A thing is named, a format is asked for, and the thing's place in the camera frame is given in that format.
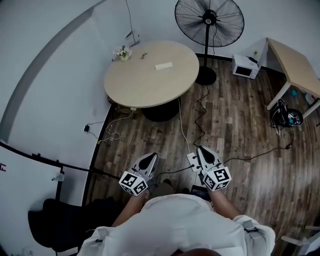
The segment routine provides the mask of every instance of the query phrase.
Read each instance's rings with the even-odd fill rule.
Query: white cube
[[[148,187],[144,178],[133,175],[127,171],[122,175],[119,184],[124,191],[134,196],[138,196]]]
[[[203,182],[211,191],[225,188],[231,181],[231,175],[228,167],[220,169],[210,169],[203,178]]]

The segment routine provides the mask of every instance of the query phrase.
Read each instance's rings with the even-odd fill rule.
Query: backpack
[[[287,108],[285,101],[279,99],[270,111],[270,122],[272,128],[291,127],[301,125],[304,118],[300,111]]]

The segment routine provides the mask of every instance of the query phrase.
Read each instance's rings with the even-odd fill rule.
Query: white shirt
[[[246,221],[257,228],[255,235],[244,230]],[[149,200],[117,227],[98,227],[78,255],[170,256],[177,250],[206,248],[222,256],[269,256],[274,246],[270,227],[245,215],[222,217],[200,197],[171,194]]]

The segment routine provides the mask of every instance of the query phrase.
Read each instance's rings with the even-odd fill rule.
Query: electrical outlet
[[[198,157],[195,155],[195,153],[187,154],[186,158],[188,159],[194,173],[202,170],[201,165],[198,162]]]

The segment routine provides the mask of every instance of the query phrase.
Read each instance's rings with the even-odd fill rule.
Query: black chair
[[[110,227],[122,209],[112,197],[96,199],[85,207],[47,199],[41,211],[28,212],[28,221],[33,238],[59,253],[80,247],[97,227]]]

